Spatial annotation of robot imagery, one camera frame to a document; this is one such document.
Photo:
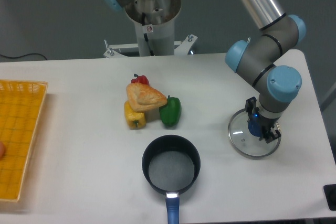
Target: red bell pepper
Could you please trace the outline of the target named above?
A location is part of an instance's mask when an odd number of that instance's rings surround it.
[[[131,80],[131,83],[136,83],[136,82],[139,82],[139,83],[142,83],[142,84],[146,84],[149,86],[149,81],[147,79],[146,76],[138,76],[136,73],[134,74],[134,77],[136,77],[135,79],[132,79]]]

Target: white table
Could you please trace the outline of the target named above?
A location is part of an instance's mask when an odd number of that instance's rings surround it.
[[[336,166],[303,53],[276,62],[299,70],[303,84],[279,120],[280,147],[262,160],[230,144],[230,117],[258,94],[224,56],[0,64],[1,79],[49,82],[21,201],[0,203],[0,222],[166,223],[164,196],[141,169],[147,145],[165,134],[189,139],[201,156],[196,183],[181,195],[181,223],[336,216],[323,192],[336,183]],[[165,129],[156,111],[146,128],[129,130],[123,104],[134,73],[180,98],[176,129]]]

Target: yellow bell pepper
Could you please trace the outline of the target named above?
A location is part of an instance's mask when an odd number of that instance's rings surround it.
[[[143,112],[135,112],[132,110],[128,101],[124,104],[125,118],[131,129],[140,129],[146,125],[146,118]]]

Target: yellow basket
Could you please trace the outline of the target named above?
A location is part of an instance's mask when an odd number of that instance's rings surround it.
[[[0,200],[18,201],[48,83],[0,80]]]

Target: grey wall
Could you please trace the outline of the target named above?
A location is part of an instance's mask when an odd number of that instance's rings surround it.
[[[320,100],[336,81],[336,0],[279,2],[307,24],[307,36],[297,48],[306,55]],[[135,43],[133,29],[123,12],[113,13],[103,0],[0,0],[0,54],[8,56],[39,52],[50,60],[100,58],[104,39],[109,44]],[[176,40],[197,35],[199,54],[226,52],[237,40],[259,36],[240,0],[182,0],[175,30]],[[334,102],[323,117],[336,153],[335,113]]]

